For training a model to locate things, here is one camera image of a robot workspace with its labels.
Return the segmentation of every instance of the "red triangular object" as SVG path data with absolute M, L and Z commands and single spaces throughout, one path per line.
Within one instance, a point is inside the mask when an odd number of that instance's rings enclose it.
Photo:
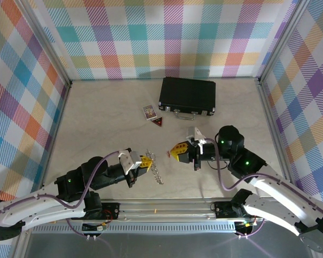
M 162 117 L 159 117 L 155 120 L 152 120 L 153 123 L 155 123 L 156 125 L 159 125 L 160 127 L 162 126 L 162 123 L 163 123 L 163 118 Z

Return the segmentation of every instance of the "black briefcase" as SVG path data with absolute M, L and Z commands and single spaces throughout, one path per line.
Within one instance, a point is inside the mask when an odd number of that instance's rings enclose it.
M 197 114 L 212 116 L 215 112 L 215 82 L 166 77 L 159 97 L 159 109 L 174 112 L 177 118 L 193 120 Z M 193 118 L 179 113 L 193 114 Z

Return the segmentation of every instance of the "briefcase handle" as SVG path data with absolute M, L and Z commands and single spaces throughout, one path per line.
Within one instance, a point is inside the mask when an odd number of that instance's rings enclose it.
M 180 110 L 178 110 L 178 109 L 175 109 L 175 110 L 173 110 L 173 112 L 174 112 L 174 115 L 178 118 L 178 119 L 186 119 L 186 120 L 194 120 L 195 119 L 195 117 L 196 117 L 196 113 L 194 113 L 194 112 L 192 112 L 192 114 L 193 114 L 193 118 L 190 118 L 190 117 L 179 117 L 178 116 L 178 113 L 180 112 Z

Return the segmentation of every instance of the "marble surface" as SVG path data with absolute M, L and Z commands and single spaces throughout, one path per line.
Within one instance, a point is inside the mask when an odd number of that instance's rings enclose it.
M 280 166 L 251 78 L 215 79 L 216 113 L 212 117 L 197 116 L 194 121 L 176 119 L 173 113 L 157 110 L 163 126 L 146 121 L 142 106 L 157 108 L 161 80 L 75 81 L 66 104 L 54 151 L 46 174 L 46 183 L 75 169 L 93 156 L 105 156 L 130 147 L 144 154 L 156 155 L 156 166 L 164 181 L 158 185 L 152 173 L 138 178 L 133 188 L 126 182 L 101 189 L 104 199 L 232 197 L 236 190 L 225 192 L 217 172 L 203 163 L 193 170 L 192 164 L 177 162 L 166 152 L 185 141 L 189 126 L 196 126 L 206 137 L 213 138 L 224 125 L 234 125 L 245 137 L 245 147 L 280 173 Z M 109 164 L 117 163 L 110 159 Z M 223 170 L 226 185 L 236 179 Z M 253 188 L 245 182 L 242 187 Z

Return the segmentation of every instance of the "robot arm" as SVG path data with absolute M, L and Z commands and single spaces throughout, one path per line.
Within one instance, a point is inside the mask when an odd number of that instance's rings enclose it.
M 278 175 L 263 159 L 247 150 L 244 147 L 244 137 L 235 127 L 222 127 L 215 136 L 215 141 L 206 140 L 193 127 L 189 129 L 187 139 L 188 141 L 177 144 L 170 151 L 177 161 L 193 162 L 194 170 L 201 168 L 201 161 L 217 161 L 218 164 L 219 160 L 229 161 L 228 170 L 235 177 L 263 190 L 283 206 L 280 209 L 277 202 L 268 202 L 241 189 L 233 198 L 240 209 L 287 228 L 308 247 L 323 253 L 323 202 L 302 192 Z M 230 188 L 222 186 L 225 190 L 232 190 L 237 184 L 238 182 Z
M 50 221 L 96 217 L 102 212 L 101 199 L 89 187 L 98 190 L 126 180 L 131 188 L 152 164 L 131 149 L 113 155 L 119 158 L 118 164 L 109 167 L 106 158 L 93 157 L 36 192 L 6 202 L 0 200 L 0 241 Z

